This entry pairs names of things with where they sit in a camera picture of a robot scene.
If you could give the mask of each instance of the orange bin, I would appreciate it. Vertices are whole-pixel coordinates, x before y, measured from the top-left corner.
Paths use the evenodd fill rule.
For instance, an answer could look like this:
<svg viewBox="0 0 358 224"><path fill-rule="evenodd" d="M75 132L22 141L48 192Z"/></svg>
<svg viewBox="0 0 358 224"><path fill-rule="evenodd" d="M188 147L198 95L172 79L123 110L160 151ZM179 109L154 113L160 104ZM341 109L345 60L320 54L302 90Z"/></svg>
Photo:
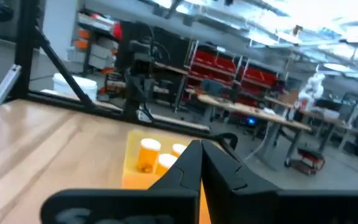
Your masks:
<svg viewBox="0 0 358 224"><path fill-rule="evenodd" d="M122 174L122 184L123 189L148 189L153 185L160 176L154 174L155 167L153 172L146 174L137 171L136 164L139 155L140 141L143 138L152 138L161 143L160 154L172 153L172 145L175 143L183 144L188 146L190 141L188 138L173 138L171 136L164 136L161 133L150 133L143 132L140 130L133 130L128 133L127 137L127 149L125 154L124 169ZM209 224L211 220L209 219L208 207L206 204L206 198L204 193L204 188L201 184L201 198L200 198L200 223Z"/></svg>

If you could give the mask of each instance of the white bucket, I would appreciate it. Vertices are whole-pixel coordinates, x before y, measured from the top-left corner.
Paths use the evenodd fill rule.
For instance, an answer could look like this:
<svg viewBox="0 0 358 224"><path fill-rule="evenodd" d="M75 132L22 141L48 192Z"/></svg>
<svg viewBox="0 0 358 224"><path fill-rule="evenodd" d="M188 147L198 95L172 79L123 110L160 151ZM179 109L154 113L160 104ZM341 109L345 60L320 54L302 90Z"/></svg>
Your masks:
<svg viewBox="0 0 358 224"><path fill-rule="evenodd" d="M73 78L84 91L84 93L87 94L91 100L96 101L96 93L98 92L98 85L96 82L87 78L75 76L73 76ZM53 90L58 93L75 95L74 91L71 89L66 80L63 78L63 75L60 73L55 73L53 76Z"/></svg>

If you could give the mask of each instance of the gray floor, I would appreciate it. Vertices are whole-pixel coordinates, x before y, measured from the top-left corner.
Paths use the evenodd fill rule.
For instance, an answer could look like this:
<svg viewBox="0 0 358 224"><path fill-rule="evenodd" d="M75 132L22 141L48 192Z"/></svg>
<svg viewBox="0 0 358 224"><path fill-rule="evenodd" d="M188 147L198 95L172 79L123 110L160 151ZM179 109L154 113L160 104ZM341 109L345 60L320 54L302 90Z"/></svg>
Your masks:
<svg viewBox="0 0 358 224"><path fill-rule="evenodd" d="M14 45L0 41L0 81L4 78L8 69L12 66L14 60ZM57 72L51 61L38 52L34 53L31 90L52 89L53 82L51 75ZM103 83L102 77L90 76L96 80L99 86ZM179 112L173 114L172 111L164 106L151 105L153 113L171 116L175 118L190 119L188 113ZM237 145L237 153L245 158L251 150L257 148L261 143L260 140L252 141L250 136L243 134L242 129L237 129L233 125L226 125L218 122L211 124L211 129L214 132L231 132L239 137L239 144ZM282 144L280 147L288 147L290 142L286 140L279 140ZM309 146L317 147L318 141L311 136L305 136L303 142L307 142ZM317 175L306 176L294 169L286 169L283 167L280 171L272 171L260 163L256 158L251 157L246 160L246 164L261 177L273 182L284 189L347 189L358 190L358 158L343 154L329 146L324 153L326 158L326 166Z"/></svg>

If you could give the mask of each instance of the black metal frame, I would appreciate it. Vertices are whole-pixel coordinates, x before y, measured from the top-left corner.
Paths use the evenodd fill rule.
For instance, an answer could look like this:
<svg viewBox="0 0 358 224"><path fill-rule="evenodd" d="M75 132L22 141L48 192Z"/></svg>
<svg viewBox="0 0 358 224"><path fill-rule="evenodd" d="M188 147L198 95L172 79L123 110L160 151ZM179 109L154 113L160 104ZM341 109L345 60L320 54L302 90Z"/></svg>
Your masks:
<svg viewBox="0 0 358 224"><path fill-rule="evenodd" d="M10 99L24 99L30 101L36 101L39 103L45 103L48 105L59 106L70 110L76 110L88 114L94 114L105 118L116 119L119 121L125 121L133 124L147 126L151 128L163 129L166 131L172 131L181 134L187 134L197 138L210 139L217 141L230 155L236 156L233 148L236 146L237 138L235 135L213 135L206 131L200 131L197 129L191 129L186 126L178 124L167 123L163 121L154 121L153 123L147 123L139 121L138 119L128 118L122 114L127 113L114 111L102 106L96 106L86 95L78 84L74 81L74 78L70 75L69 71L65 68L62 61L57 57L56 53L49 46L47 38L37 27L37 12L38 12L38 0L21 0L20 12L19 12L19 26L17 28L17 44L15 61L16 65L22 67L21 74L17 79L17 82L10 92ZM64 79L73 89L80 101L64 98L61 96L49 95L46 93L30 91L30 72L32 66L33 46L35 43L40 44L41 48L45 51L48 58L53 62L58 71L63 75ZM230 144L227 144L224 139L229 138Z"/></svg>

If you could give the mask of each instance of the yellow tray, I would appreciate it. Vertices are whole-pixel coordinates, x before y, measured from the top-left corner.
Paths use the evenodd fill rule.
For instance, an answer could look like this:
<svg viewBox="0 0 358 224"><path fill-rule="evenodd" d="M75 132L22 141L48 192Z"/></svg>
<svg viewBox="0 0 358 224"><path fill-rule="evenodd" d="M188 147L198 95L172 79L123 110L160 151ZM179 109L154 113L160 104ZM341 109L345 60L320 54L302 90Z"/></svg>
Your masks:
<svg viewBox="0 0 358 224"><path fill-rule="evenodd" d="M136 164L139 155L140 141L143 138L152 138L161 143L160 153L172 153L172 145L175 143L189 145L192 139L186 137L173 137L164 135L162 133L149 133L141 130L133 130L128 132L127 148L125 153L124 170L122 174L123 189L148 189L153 185L160 176L155 175L153 172L149 174L137 171ZM201 185L201 203L200 203L200 223L209 224L208 208L206 204L203 186Z"/></svg>

